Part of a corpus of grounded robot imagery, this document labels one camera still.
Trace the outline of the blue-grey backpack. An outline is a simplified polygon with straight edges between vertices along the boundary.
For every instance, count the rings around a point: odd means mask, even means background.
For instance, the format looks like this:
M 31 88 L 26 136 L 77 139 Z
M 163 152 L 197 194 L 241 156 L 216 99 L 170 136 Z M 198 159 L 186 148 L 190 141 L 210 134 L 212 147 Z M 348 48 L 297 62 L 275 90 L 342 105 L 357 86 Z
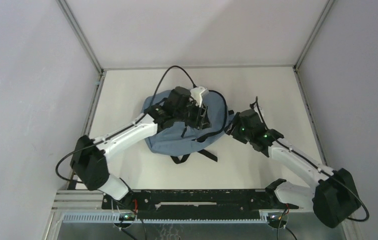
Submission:
M 216 90 L 210 90 L 203 97 L 211 127 L 198 130 L 178 121 L 170 128 L 144 139 L 154 154 L 171 157 L 175 164 L 186 162 L 191 154 L 201 154 L 217 162 L 218 157 L 206 150 L 208 146 L 225 134 L 234 118 L 234 111 L 228 107 L 225 97 Z

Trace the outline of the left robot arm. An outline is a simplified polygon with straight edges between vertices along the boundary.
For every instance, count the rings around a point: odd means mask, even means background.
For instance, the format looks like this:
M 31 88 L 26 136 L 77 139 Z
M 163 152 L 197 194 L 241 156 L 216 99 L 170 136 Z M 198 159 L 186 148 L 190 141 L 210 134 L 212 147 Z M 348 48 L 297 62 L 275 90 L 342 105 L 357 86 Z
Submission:
M 168 97 L 148 107 L 132 122 L 113 132 L 95 138 L 87 135 L 77 140 L 75 150 L 66 154 L 59 162 L 71 158 L 70 167 L 89 191 L 101 191 L 120 208 L 126 209 L 133 203 L 130 188 L 120 178 L 111 174 L 108 163 L 115 155 L 146 138 L 170 128 L 176 122 L 203 130 L 209 128 L 208 107 L 204 96 L 209 93 L 205 87 L 186 89 L 177 86 Z

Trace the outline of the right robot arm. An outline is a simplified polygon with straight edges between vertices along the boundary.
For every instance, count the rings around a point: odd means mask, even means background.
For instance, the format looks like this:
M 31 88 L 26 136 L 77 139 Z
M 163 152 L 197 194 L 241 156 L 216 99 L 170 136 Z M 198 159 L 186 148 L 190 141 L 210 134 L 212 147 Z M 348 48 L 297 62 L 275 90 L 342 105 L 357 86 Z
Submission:
M 269 191 L 266 203 L 270 207 L 290 204 L 313 211 L 329 228 L 337 227 L 344 220 L 369 220 L 370 212 L 359 197 L 348 170 L 335 170 L 315 161 L 286 140 L 283 134 L 268 128 L 260 112 L 254 109 L 237 112 L 226 133 L 286 166 L 306 183 L 306 186 L 300 186 L 285 179 L 275 180 L 266 188 Z

